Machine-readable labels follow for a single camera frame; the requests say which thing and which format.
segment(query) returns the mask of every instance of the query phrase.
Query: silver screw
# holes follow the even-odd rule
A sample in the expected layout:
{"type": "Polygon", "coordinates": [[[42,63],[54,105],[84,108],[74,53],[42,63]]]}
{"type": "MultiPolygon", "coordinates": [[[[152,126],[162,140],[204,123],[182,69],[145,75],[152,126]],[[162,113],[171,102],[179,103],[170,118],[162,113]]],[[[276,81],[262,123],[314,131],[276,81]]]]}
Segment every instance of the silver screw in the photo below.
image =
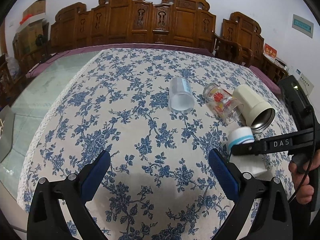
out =
{"type": "Polygon", "coordinates": [[[276,184],[279,184],[281,182],[281,180],[278,178],[278,177],[274,177],[273,178],[273,181],[276,183],[276,184]]]}
{"type": "Polygon", "coordinates": [[[244,174],[243,174],[243,177],[245,178],[245,179],[251,179],[251,174],[250,173],[248,173],[248,172],[245,172],[244,174]]]}
{"type": "Polygon", "coordinates": [[[72,174],[70,174],[70,175],[68,176],[68,179],[69,179],[69,180],[74,180],[76,177],[77,177],[77,175],[74,174],[74,173],[72,173],[72,174]]]}
{"type": "Polygon", "coordinates": [[[40,184],[44,184],[44,183],[45,183],[45,178],[39,179],[39,183],[40,183],[40,184]]]}

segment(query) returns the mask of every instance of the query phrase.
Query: human hand holding handle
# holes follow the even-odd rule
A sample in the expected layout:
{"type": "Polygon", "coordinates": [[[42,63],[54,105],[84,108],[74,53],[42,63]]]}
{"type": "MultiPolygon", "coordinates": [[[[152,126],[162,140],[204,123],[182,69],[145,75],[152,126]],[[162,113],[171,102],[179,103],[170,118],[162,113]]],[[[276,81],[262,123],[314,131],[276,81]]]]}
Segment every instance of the human hand holding handle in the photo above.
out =
{"type": "MultiPolygon", "coordinates": [[[[304,170],[307,169],[308,165],[309,165],[309,162],[306,162],[303,165],[304,170]]],[[[310,171],[318,168],[319,166],[320,166],[320,150],[317,150],[315,153],[315,156],[313,158],[313,162],[312,162],[310,171]]],[[[304,174],[298,173],[297,165],[293,162],[289,163],[289,171],[291,172],[294,189],[297,189],[304,174]]],[[[309,178],[309,175],[307,175],[300,190],[298,191],[298,193],[296,195],[296,199],[297,199],[298,203],[300,203],[302,205],[308,204],[311,201],[312,195],[315,190],[311,185],[309,185],[309,182],[310,182],[310,178],[309,178]]]]}

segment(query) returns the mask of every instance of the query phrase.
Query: lace trim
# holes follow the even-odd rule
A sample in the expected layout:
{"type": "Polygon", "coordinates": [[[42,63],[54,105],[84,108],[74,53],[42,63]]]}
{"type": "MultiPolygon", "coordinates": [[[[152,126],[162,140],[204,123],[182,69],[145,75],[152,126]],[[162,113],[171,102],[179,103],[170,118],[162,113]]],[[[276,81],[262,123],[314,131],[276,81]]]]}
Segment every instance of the lace trim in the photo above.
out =
{"type": "Polygon", "coordinates": [[[51,118],[53,117],[54,113],[56,112],[58,106],[62,103],[63,98],[65,97],[65,95],[68,93],[68,91],[70,90],[70,88],[76,83],[76,81],[78,80],[78,78],[83,74],[83,72],[88,68],[88,66],[93,63],[101,54],[102,52],[104,52],[105,50],[100,51],[96,56],[94,56],[86,65],[84,65],[82,67],[82,69],[80,69],[78,71],[78,73],[70,80],[70,82],[68,83],[68,85],[66,85],[66,87],[63,89],[63,91],[60,93],[60,95],[58,95],[57,99],[55,100],[55,102],[51,105],[49,111],[47,112],[47,114],[45,115],[45,117],[43,118],[41,124],[39,125],[38,130],[36,131],[30,145],[29,145],[29,149],[27,151],[26,157],[24,159],[23,162],[23,166],[22,166],[22,170],[21,170],[21,174],[20,174],[20,179],[19,179],[19,186],[18,186],[18,195],[17,195],[17,203],[18,205],[24,210],[24,192],[26,190],[26,183],[27,183],[27,177],[28,177],[28,173],[29,173],[29,168],[33,159],[33,155],[35,153],[36,150],[36,146],[39,143],[45,128],[47,127],[49,121],[51,120],[51,118]]]}

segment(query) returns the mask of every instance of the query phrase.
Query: purple cushion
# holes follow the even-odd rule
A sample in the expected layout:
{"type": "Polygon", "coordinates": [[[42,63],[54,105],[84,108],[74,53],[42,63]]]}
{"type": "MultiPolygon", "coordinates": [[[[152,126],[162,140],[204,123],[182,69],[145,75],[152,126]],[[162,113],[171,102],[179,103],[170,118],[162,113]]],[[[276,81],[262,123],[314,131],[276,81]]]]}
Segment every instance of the purple cushion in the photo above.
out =
{"type": "Polygon", "coordinates": [[[281,95],[280,88],[272,82],[260,69],[255,66],[250,66],[249,69],[255,73],[255,75],[271,90],[272,93],[276,96],[281,95]]]}

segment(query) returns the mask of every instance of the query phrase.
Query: blue floral tablecloth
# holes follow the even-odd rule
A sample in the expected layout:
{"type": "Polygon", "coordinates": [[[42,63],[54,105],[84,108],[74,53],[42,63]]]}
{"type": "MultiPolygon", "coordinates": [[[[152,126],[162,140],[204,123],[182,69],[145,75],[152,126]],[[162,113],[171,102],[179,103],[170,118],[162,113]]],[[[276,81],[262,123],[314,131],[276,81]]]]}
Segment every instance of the blue floral tablecloth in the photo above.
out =
{"type": "MultiPolygon", "coordinates": [[[[208,153],[217,148],[227,158],[229,132],[245,124],[240,117],[227,126],[210,111],[202,98],[210,82],[229,92],[248,84],[279,109],[257,139],[295,131],[293,119],[248,68],[179,51],[104,50],[74,77],[40,125],[17,202],[28,212],[39,178],[65,179],[105,149],[111,166],[86,206],[108,239],[210,239],[233,202],[210,169],[208,153]],[[190,82],[195,107],[189,114],[168,110],[175,76],[190,82]]],[[[284,152],[264,157],[288,197],[293,190],[289,161],[284,152]]],[[[63,201],[61,206],[72,235],[80,237],[63,201]]],[[[255,202],[247,232],[257,208],[255,202]]]]}

